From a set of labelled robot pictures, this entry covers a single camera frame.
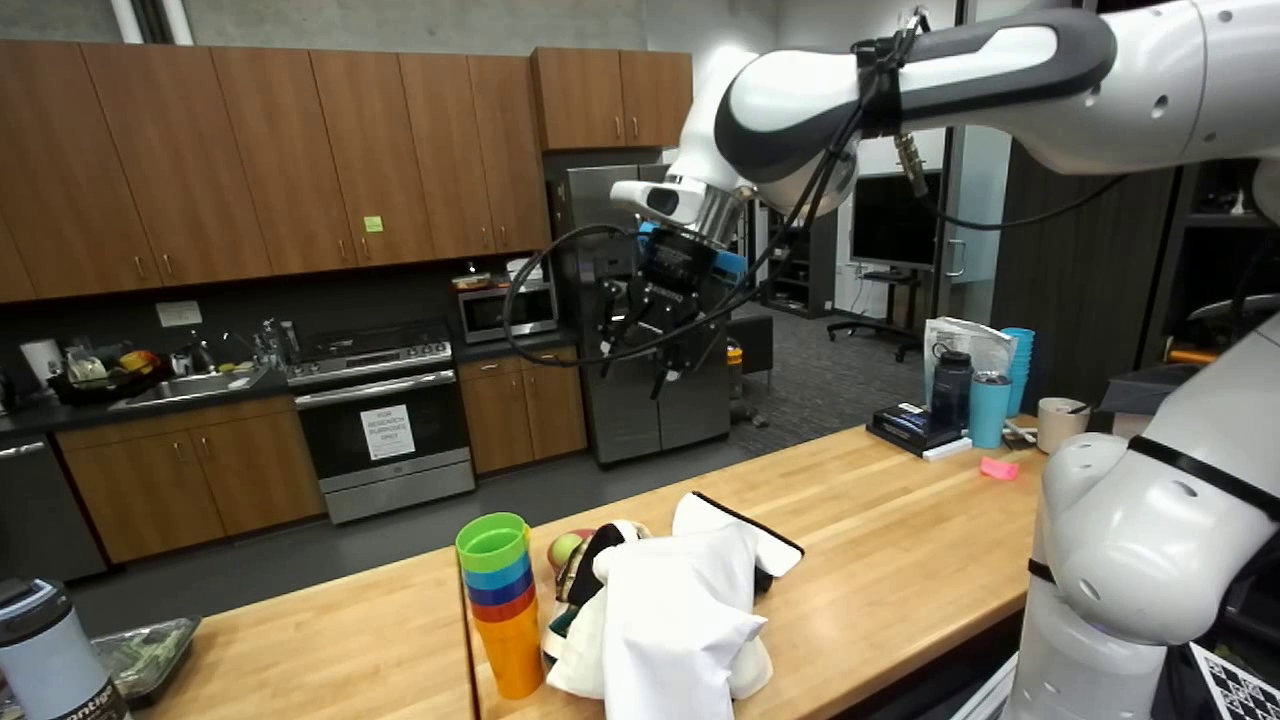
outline sink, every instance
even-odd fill
[[[221,376],[221,371],[172,376],[139,397],[115,399],[112,408],[153,408],[153,406],[183,406],[201,397],[233,397],[233,392],[246,392],[254,382],[259,376]]]

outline stainless steel oven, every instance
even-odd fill
[[[293,370],[293,387],[332,524],[475,488],[448,340],[343,340]]]

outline kitchen island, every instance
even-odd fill
[[[1021,479],[976,471],[980,451],[914,462],[862,430],[831,432],[695,479],[532,530],[544,543],[602,519],[662,535],[682,492],[704,492],[803,543],[757,605],[772,686],[739,716],[826,716],[1021,611],[1039,499],[1039,456]],[[468,632],[453,550],[209,617],[157,716],[602,716],[538,688],[498,702]]]

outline black refrigerator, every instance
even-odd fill
[[[584,223],[629,223],[608,203],[617,180],[660,180],[660,165],[581,165],[552,173],[554,233]],[[608,316],[634,272],[630,236],[584,236],[554,253],[559,308],[581,336],[588,370],[584,406],[596,465],[641,462],[729,437],[723,340],[691,334],[677,351],[630,351],[608,340]]]

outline lower cabinet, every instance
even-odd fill
[[[318,518],[283,397],[55,437],[115,566]]]
[[[492,356],[461,363],[475,475],[588,450],[574,370]]]

